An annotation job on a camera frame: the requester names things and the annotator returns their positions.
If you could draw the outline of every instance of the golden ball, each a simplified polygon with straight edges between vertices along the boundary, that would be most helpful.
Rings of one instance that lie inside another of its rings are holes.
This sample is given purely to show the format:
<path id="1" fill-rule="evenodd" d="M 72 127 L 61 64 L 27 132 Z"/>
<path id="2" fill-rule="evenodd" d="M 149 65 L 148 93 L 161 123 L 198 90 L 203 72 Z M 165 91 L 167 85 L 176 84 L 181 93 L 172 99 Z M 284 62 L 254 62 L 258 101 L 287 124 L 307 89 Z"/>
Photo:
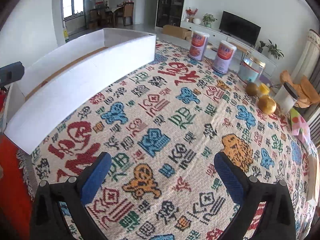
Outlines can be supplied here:
<path id="1" fill-rule="evenodd" d="M 258 86 L 257 84 L 250 82 L 247 84 L 247 86 L 245 87 L 245 92 L 249 95 L 249 96 L 256 96 L 258 93 Z"/>
<path id="2" fill-rule="evenodd" d="M 277 108 L 276 102 L 268 95 L 260 97 L 258 107 L 264 114 L 273 114 Z"/>

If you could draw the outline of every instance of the metal screw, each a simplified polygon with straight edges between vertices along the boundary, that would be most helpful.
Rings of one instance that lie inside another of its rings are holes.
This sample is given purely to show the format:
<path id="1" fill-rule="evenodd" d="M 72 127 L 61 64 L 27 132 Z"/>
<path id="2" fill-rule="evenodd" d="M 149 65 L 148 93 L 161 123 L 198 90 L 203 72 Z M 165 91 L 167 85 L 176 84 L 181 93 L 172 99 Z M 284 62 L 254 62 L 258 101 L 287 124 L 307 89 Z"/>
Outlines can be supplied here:
<path id="1" fill-rule="evenodd" d="M 68 179 L 68 181 L 69 181 L 70 183 L 74 183 L 74 182 L 76 182 L 76 180 L 77 180 L 77 177 L 75 177 L 75 176 L 72 176 L 72 177 L 70 177 L 70 178 Z"/>
<path id="2" fill-rule="evenodd" d="M 44 187 L 46 184 L 47 184 L 46 180 L 41 180 L 40 183 L 39 183 L 39 186 L 40 187 Z"/>
<path id="3" fill-rule="evenodd" d="M 253 183 L 255 183 L 255 182 L 258 181 L 258 179 L 257 179 L 255 176 L 250 176 L 250 177 L 249 177 L 249 180 L 250 180 L 251 182 L 253 182 Z"/>
<path id="4" fill-rule="evenodd" d="M 279 183 L 280 183 L 281 186 L 287 185 L 286 182 L 283 179 L 279 180 Z"/>

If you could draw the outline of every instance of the tv stand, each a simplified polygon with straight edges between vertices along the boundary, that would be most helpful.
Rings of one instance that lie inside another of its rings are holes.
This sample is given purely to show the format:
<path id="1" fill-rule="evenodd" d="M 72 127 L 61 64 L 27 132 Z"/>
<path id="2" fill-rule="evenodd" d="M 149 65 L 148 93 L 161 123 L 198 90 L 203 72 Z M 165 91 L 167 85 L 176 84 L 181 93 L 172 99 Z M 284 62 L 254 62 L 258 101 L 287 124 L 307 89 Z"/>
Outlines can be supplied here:
<path id="1" fill-rule="evenodd" d="M 180 23 L 180 27 L 186 28 L 188 30 L 192 31 L 200 31 L 204 33 L 208 33 L 210 37 L 208 38 L 208 41 L 212 43 L 216 48 L 219 47 L 220 41 L 227 41 L 227 42 L 232 42 L 238 46 L 241 46 L 242 51 L 249 51 L 255 58 L 258 60 L 266 63 L 266 67 L 264 69 L 264 74 L 266 75 L 267 78 L 271 79 L 272 74 L 274 69 L 276 68 L 276 64 L 272 62 L 270 59 L 268 59 L 266 56 L 262 55 L 259 53 L 257 50 L 255 50 L 252 45 L 245 44 L 243 41 L 234 38 L 230 34 L 223 33 L 222 31 L 219 30 L 213 30 L 212 28 L 203 26 L 203 25 L 197 25 L 194 23 L 190 22 L 184 22 L 182 21 Z"/>

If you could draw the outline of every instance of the black lid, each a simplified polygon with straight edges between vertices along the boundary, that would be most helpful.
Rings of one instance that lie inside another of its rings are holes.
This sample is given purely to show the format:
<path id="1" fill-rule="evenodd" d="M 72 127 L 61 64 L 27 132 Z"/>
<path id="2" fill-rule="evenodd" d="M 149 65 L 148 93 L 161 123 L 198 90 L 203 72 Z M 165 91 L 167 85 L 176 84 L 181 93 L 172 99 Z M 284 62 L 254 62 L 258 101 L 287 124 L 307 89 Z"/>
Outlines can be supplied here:
<path id="1" fill-rule="evenodd" d="M 297 91 L 292 87 L 292 85 L 290 85 L 288 82 L 285 82 L 283 86 L 285 90 L 287 90 L 287 92 L 290 94 L 290 96 L 292 96 L 295 100 L 299 99 L 299 95 Z"/>

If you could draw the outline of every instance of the white sphere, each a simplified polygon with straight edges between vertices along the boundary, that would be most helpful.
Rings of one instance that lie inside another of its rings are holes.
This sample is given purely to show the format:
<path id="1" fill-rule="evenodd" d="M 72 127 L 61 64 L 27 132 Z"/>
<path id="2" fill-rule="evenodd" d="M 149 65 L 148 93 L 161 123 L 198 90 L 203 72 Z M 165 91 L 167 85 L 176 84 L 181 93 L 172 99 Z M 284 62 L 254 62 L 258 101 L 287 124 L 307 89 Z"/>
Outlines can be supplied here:
<path id="1" fill-rule="evenodd" d="M 193 23 L 199 25 L 201 23 L 201 20 L 199 18 L 194 18 Z"/>

